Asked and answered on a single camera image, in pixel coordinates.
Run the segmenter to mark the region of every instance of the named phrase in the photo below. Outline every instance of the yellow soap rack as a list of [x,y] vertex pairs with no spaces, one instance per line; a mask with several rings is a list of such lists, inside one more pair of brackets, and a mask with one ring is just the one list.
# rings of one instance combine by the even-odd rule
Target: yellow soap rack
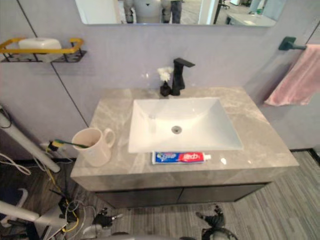
[[19,49],[6,48],[10,44],[17,43],[25,37],[16,37],[9,39],[0,44],[0,54],[3,54],[4,59],[1,63],[28,63],[41,62],[37,54],[61,54],[62,56],[53,60],[53,63],[77,63],[79,62],[87,51],[81,50],[84,41],[81,38],[70,38],[70,48],[62,49]]

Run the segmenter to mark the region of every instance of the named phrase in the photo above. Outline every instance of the toothbrush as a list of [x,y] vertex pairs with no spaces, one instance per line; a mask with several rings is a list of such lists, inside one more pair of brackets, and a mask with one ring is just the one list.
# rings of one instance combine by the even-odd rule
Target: toothbrush
[[69,145],[77,146],[77,147],[83,148],[83,149],[89,148],[89,146],[87,146],[87,145],[72,143],[72,142],[63,141],[63,140],[60,140],[60,139],[55,139],[54,141],[57,142],[57,143],[60,143],[60,144],[69,144]]

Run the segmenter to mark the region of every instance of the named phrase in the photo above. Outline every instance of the mirror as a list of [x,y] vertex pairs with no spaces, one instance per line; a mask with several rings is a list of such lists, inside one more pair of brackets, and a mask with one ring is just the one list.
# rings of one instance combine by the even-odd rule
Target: mirror
[[81,21],[271,27],[286,0],[75,0]]

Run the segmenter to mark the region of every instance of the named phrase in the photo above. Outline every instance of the metal bracket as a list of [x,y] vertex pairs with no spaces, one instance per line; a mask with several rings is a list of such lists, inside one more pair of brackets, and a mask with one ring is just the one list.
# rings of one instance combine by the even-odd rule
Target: metal bracket
[[294,44],[294,42],[296,41],[296,37],[293,36],[286,36],[280,46],[279,46],[279,50],[283,50],[283,51],[288,51],[290,49],[300,49],[300,50],[305,50],[307,48],[307,46],[300,46],[300,45],[296,45]]

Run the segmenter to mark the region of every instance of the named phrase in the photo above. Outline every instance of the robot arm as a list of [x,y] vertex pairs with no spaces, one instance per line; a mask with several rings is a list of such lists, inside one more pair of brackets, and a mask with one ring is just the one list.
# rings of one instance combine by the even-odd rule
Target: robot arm
[[125,14],[125,20],[128,24],[134,23],[134,16],[131,8],[134,6],[134,0],[124,0],[123,1],[123,8]]
[[170,0],[161,0],[162,5],[162,22],[168,24],[171,17],[171,1]]

